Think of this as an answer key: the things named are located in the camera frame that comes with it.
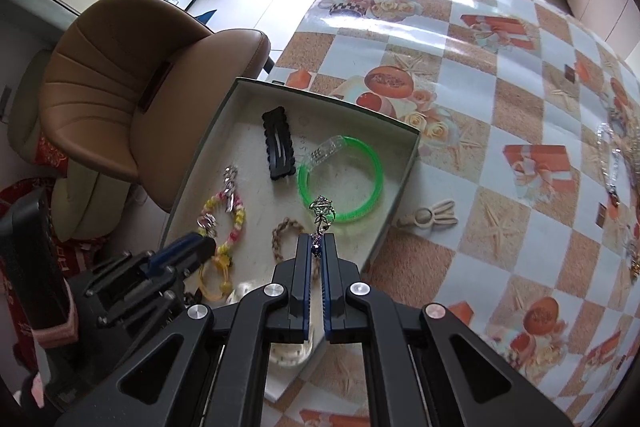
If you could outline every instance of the clear plastic bracelet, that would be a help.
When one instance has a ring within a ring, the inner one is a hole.
[[[336,214],[334,223],[355,221],[366,216],[373,210],[378,199],[380,199],[380,194],[382,194],[382,187],[385,178],[380,158],[376,152],[362,140],[358,140],[357,138],[352,138],[350,136],[333,136],[329,140],[323,142],[320,147],[308,155],[298,168],[298,191],[300,192],[302,202],[306,208],[308,208],[314,201],[314,197],[309,192],[309,174],[322,162],[328,160],[339,150],[347,147],[363,152],[371,160],[374,168],[374,188],[367,201],[365,201],[360,207],[350,210],[349,212]]]

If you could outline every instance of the jewelry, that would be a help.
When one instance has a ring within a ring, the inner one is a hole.
[[[294,229],[298,231],[298,235],[301,233],[305,233],[305,228],[297,222],[295,219],[291,219],[290,217],[285,217],[283,222],[281,222],[275,229],[273,229],[272,239],[271,239],[271,251],[273,252],[273,260],[276,264],[284,261],[284,256],[280,249],[282,248],[282,234],[287,231],[287,229]],[[320,262],[317,257],[314,257],[312,264],[312,274],[311,280],[316,282],[320,275]]]
[[[316,215],[316,232],[311,234],[311,253],[315,259],[320,259],[322,253],[321,237],[335,221],[333,201],[324,196],[318,196],[310,205],[309,210]]]
[[[311,207],[311,205],[316,202],[312,200],[311,193],[309,192],[309,174],[315,167],[326,161],[330,156],[337,153],[340,149],[347,147],[361,151],[371,160],[374,168],[374,189],[369,196],[369,199],[367,199],[367,201],[365,201],[365,203],[359,208],[342,214],[334,213],[334,219],[332,222],[335,221],[336,223],[355,221],[356,219],[360,219],[366,214],[369,214],[380,198],[384,183],[384,172],[382,170],[382,163],[380,163],[380,158],[376,152],[369,145],[356,138],[352,138],[350,136],[334,136],[322,143],[320,147],[308,155],[298,169],[298,191],[300,192],[300,197],[302,198],[304,205],[315,212]]]
[[[206,235],[208,237],[216,237],[217,220],[213,216],[213,211],[220,203],[225,203],[229,208],[231,203],[231,214],[234,218],[234,225],[229,233],[229,237],[222,244],[216,248],[216,253],[209,259],[221,272],[223,282],[220,283],[220,295],[214,295],[207,290],[207,285],[204,282],[204,272],[208,263],[203,263],[198,269],[198,288],[202,292],[204,298],[208,301],[218,301],[225,296],[229,295],[233,291],[233,285],[231,283],[231,277],[229,277],[229,267],[231,266],[231,249],[240,237],[242,232],[242,226],[244,225],[244,205],[242,200],[235,193],[236,191],[236,174],[238,170],[233,167],[227,167],[224,172],[225,188],[220,190],[217,194],[207,200],[204,204],[204,208],[198,217],[198,233],[200,235]]]
[[[631,164],[632,185],[638,190],[640,188],[640,126],[637,121],[630,124],[627,129],[630,147],[628,149],[629,163]]]
[[[431,206],[422,206],[413,214],[407,214],[396,222],[397,227],[419,227],[420,229],[430,229],[433,225],[447,227],[456,225],[458,218],[454,214],[453,208],[456,206],[454,200],[443,200]]]
[[[613,155],[613,165],[611,166],[611,170],[609,172],[609,159],[605,161],[603,156],[606,154],[602,150],[602,145],[604,143],[603,135],[607,134],[611,139],[611,154]],[[600,169],[602,170],[602,178],[604,179],[604,184],[607,187],[607,192],[609,193],[609,200],[611,204],[615,207],[620,206],[620,198],[618,197],[618,192],[616,191],[616,181],[618,179],[618,166],[620,163],[620,149],[617,147],[613,147],[613,139],[614,133],[611,126],[603,122],[598,126],[598,153],[600,154]]]
[[[640,276],[640,256],[638,255],[638,244],[633,238],[629,239],[625,245],[625,257],[629,261],[631,284],[634,284]]]
[[[226,304],[235,304],[239,302],[242,297],[247,293],[262,286],[257,281],[241,282],[231,292],[226,299]],[[311,317],[309,317],[309,340],[302,344],[271,344],[269,351],[269,361],[276,363],[281,367],[295,367],[302,363],[305,363],[314,348],[314,330],[311,323]]]

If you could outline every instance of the silver chain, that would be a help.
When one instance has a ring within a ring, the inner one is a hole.
[[[238,175],[238,169],[233,165],[229,165],[223,173],[223,183],[225,188],[222,191],[223,196],[226,198],[226,212],[231,212],[234,209],[236,203],[236,176]]]
[[[613,156],[613,165],[609,170],[609,153],[608,148],[607,151],[603,150],[604,134],[609,136],[611,154]],[[614,147],[613,145],[613,129],[611,126],[603,122],[598,126],[598,154],[600,155],[600,169],[602,170],[602,178],[604,179],[604,184],[607,187],[607,192],[609,193],[609,197],[611,198],[611,202],[618,206],[620,204],[620,199],[618,198],[618,191],[616,190],[616,181],[618,180],[618,167],[620,166],[620,149]]]

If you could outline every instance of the tablecloth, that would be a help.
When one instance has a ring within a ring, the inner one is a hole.
[[[629,67],[543,0],[316,0],[268,81],[421,131],[398,214],[453,198],[460,222],[392,228],[369,282],[448,306],[590,425],[640,345],[627,255],[638,196],[621,161],[621,204],[610,204],[596,143],[608,121],[630,146],[640,89]],[[265,418],[350,425],[309,410],[367,414],[359,346],[325,347]]]

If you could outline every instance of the cardboard box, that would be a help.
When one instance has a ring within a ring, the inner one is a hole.
[[[296,177],[272,182],[269,176],[262,114],[278,106],[284,107],[287,113],[296,165],[337,134],[363,140],[380,157],[385,180],[378,204],[359,221],[331,227],[338,255],[353,261],[360,269],[382,246],[417,154],[418,130],[398,120],[335,98],[238,78],[196,152],[162,238],[162,245],[167,245],[196,229],[196,219],[205,201],[223,188],[224,169],[235,165],[246,222],[233,250],[230,275],[234,285],[249,280],[261,284],[271,282],[274,268],[271,234],[285,217],[296,219],[307,231],[313,230],[314,216],[303,206]],[[341,212],[353,209],[368,198],[372,176],[366,161],[354,162],[349,150],[344,150],[313,171],[310,188],[332,199],[336,211]],[[216,217],[218,235],[224,241],[232,220],[222,212]],[[295,253],[295,238],[291,234],[287,240],[282,250],[286,259]],[[212,269],[207,270],[207,274],[212,274],[209,287],[218,291],[220,275]],[[191,277],[187,288],[194,291],[195,287],[196,281]],[[324,337],[319,284],[312,289],[311,319],[314,346],[318,346]],[[271,401],[279,399],[302,367],[283,368],[271,364],[265,396]]]

